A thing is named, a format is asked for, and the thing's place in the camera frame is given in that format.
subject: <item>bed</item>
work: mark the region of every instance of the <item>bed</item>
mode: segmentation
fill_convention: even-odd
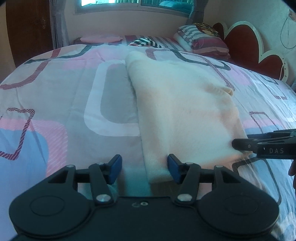
[[[73,41],[73,44],[87,44],[89,46],[100,46],[100,45],[129,45],[131,42],[140,39],[140,38],[149,38],[153,40],[154,42],[158,43],[159,45],[168,48],[168,49],[175,49],[178,51],[185,51],[185,49],[180,46],[180,44],[173,38],[165,38],[165,37],[152,37],[152,36],[144,36],[144,35],[124,35],[122,36],[122,40],[112,43],[83,43],[80,39],[77,38]]]
[[[123,168],[110,187],[119,195],[166,196],[177,191],[172,181],[147,181],[136,97],[125,67],[131,51],[217,73],[221,83],[233,89],[247,134],[296,128],[296,95],[269,73],[171,47],[75,44],[41,54],[0,84],[1,241],[16,234],[8,216],[11,201],[68,164],[88,168],[120,154]],[[258,159],[253,154],[229,167],[277,201],[280,217],[273,235],[281,241],[296,239],[295,190],[288,176],[291,162]],[[89,185],[81,184],[78,190],[91,197]]]

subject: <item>window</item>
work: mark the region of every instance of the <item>window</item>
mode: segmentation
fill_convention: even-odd
[[[192,0],[142,0],[141,5],[174,9],[176,11],[181,11],[189,14],[192,8]]]
[[[188,17],[192,6],[193,0],[77,0],[76,13],[136,10]]]

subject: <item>headboard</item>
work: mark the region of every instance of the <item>headboard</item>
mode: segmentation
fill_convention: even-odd
[[[228,46],[233,63],[271,78],[287,81],[289,72],[285,58],[274,50],[264,52],[260,33],[251,23],[240,21],[228,29],[225,23],[219,22],[213,28]]]

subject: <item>folded white blanket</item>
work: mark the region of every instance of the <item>folded white blanket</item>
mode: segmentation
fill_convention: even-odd
[[[150,183],[172,180],[167,156],[213,168],[243,157],[232,148],[247,138],[233,90],[197,64],[155,61],[141,52],[126,58],[136,92],[145,167]]]

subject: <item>cream wall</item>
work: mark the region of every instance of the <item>cream wall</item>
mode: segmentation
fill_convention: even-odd
[[[220,5],[222,0],[209,0],[204,12],[203,22],[207,23],[210,26],[213,26],[216,23],[217,18],[219,17]]]
[[[172,37],[187,18],[144,11],[107,11],[75,15],[74,0],[67,0],[65,18],[69,40],[84,34],[114,33]]]
[[[280,41],[281,28],[288,16],[288,6],[281,0],[218,0],[218,14],[205,16],[205,22],[214,24],[222,20],[228,27],[238,21],[248,21],[260,32],[265,51],[281,52],[289,64],[287,84],[292,84],[296,73],[296,48],[285,49]],[[289,20],[283,29],[282,40],[292,47],[296,44],[296,22]]]
[[[5,4],[0,6],[0,82],[15,70],[6,27]]]

